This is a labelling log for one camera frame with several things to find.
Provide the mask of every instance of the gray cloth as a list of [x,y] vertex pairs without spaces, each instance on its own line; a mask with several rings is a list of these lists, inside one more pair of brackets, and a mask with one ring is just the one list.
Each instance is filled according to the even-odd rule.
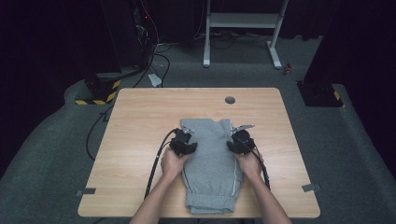
[[192,214],[233,212],[243,174],[227,148],[227,141],[232,141],[231,121],[182,119],[181,124],[193,130],[189,144],[198,143],[183,169],[186,207]]

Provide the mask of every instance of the wrist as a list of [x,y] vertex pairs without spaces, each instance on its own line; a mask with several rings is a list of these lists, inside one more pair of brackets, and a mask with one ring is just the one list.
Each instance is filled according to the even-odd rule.
[[253,185],[256,182],[262,182],[261,174],[246,175],[248,182]]

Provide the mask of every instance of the white stand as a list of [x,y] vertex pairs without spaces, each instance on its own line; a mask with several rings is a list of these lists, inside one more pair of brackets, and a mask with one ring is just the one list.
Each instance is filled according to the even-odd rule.
[[210,66],[210,27],[237,27],[275,29],[273,39],[267,41],[267,46],[274,62],[274,67],[276,69],[282,68],[282,64],[277,57],[275,44],[289,0],[283,1],[282,8],[278,14],[211,13],[210,1],[211,0],[207,0],[204,67]]

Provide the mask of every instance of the metal bracket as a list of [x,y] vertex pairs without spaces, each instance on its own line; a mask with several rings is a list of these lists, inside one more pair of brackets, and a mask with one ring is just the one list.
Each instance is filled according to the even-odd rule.
[[195,132],[195,130],[189,129],[186,126],[184,126],[183,124],[181,124],[181,129],[183,130],[183,133],[194,133]]
[[242,125],[242,126],[239,126],[239,127],[237,127],[237,128],[232,128],[231,129],[231,132],[232,133],[237,133],[237,132],[239,132],[239,131],[242,131],[242,130],[246,130],[246,129],[249,129],[249,128],[253,128],[254,127],[254,124],[245,124],[245,125]]

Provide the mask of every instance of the wooden table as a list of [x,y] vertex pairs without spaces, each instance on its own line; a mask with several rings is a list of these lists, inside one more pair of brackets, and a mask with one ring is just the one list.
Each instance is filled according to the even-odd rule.
[[[235,103],[225,102],[232,96]],[[87,189],[78,209],[83,217],[132,217],[143,202],[152,163],[166,134],[181,119],[231,119],[249,129],[262,154],[271,189],[290,217],[318,217],[320,210],[310,184],[279,90],[274,88],[123,89],[117,101]],[[152,187],[162,173],[159,165]],[[185,208],[181,175],[167,195],[162,217],[193,216]],[[210,217],[260,217],[257,200],[244,180],[235,211]]]

